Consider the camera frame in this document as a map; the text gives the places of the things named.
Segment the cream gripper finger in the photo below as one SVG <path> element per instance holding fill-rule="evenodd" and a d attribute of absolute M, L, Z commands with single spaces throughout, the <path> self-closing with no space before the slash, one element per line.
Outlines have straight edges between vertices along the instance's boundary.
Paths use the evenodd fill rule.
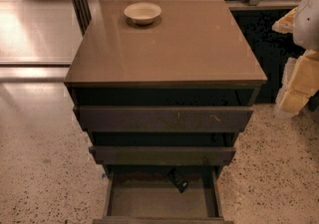
<path fill-rule="evenodd" d="M 309 101 L 309 91 L 302 85 L 300 62 L 289 58 L 282 76 L 282 87 L 275 100 L 274 114 L 278 118 L 292 118 L 300 113 Z"/>
<path fill-rule="evenodd" d="M 280 34 L 293 33 L 296 12 L 297 8 L 290 10 L 287 14 L 273 24 L 272 30 Z"/>

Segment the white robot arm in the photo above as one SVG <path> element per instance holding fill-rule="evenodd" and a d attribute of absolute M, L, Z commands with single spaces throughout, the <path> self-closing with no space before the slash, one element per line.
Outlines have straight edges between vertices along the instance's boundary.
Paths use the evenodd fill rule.
<path fill-rule="evenodd" d="M 272 30 L 291 33 L 294 44 L 305 50 L 299 58 L 287 60 L 275 101 L 275 116 L 292 118 L 319 91 L 319 0 L 301 0 L 273 24 Z"/>

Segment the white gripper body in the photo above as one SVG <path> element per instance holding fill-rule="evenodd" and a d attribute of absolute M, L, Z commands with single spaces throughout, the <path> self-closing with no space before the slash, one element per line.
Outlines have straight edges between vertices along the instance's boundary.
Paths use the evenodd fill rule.
<path fill-rule="evenodd" d="M 319 52 L 306 50 L 297 59 L 290 89 L 307 98 L 313 97 L 319 91 Z"/>

